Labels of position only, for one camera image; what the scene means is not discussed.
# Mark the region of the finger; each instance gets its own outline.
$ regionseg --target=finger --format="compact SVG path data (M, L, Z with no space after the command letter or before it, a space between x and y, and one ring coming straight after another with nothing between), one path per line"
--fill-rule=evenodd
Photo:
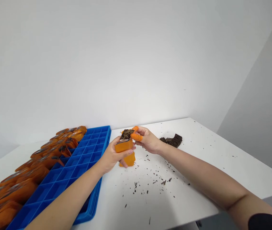
M134 126L134 128L132 128L132 129L137 132L138 131L138 126Z
M142 135L142 136L145 136L146 134L149 133L149 130L145 127L142 127L142 126L137 126L138 127L138 130L137 132Z
M142 141L142 136L137 134L131 134L131 138L138 142Z
M143 143L141 142L135 142L136 145L140 145L140 146L143 146Z
M109 145L115 146L120 141L121 136L117 136Z
M124 159L121 159L119 162L123 165L123 167L125 167L125 168L128 167L126 162L124 161Z
M128 155L131 155L134 151L129 149L129 150L125 150L121 153L117 153L118 159L123 159L125 157L127 157Z

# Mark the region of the blue plastic tray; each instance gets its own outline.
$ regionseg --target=blue plastic tray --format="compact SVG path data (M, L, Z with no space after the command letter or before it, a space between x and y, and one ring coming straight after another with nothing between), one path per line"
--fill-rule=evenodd
M33 195L22 207L6 230L24 229L56 197L68 188L77 178L90 169L102 156L110 142L110 126L90 128L75 149L72 156L63 157L62 167L56 163L38 186ZM73 225L91 220L97 209L102 178L84 203Z

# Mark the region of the white wall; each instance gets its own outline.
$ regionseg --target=white wall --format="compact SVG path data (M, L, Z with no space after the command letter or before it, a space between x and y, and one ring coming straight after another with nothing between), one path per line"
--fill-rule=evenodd
M217 131L271 31L270 0L2 0L0 157L79 125Z
M272 32L217 133L272 168Z

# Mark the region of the person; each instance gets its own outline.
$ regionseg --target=person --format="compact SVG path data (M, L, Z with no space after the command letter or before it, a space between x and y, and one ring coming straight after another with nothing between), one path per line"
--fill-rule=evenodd
M252 194L229 175L182 150L160 141L147 128L138 127L131 134L133 145L142 146L152 154L159 154L170 162L199 191L204 193L233 218L239 229L272 229L272 207ZM70 229L83 204L96 183L119 161L127 168L123 158L136 148L115 152L116 137L100 160L71 184L46 207L25 229Z

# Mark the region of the black sleeve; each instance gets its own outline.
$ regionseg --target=black sleeve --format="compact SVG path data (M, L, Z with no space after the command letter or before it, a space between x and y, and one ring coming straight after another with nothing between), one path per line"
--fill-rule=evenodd
M248 222L249 230L268 230L272 229L272 215L258 213L250 217Z

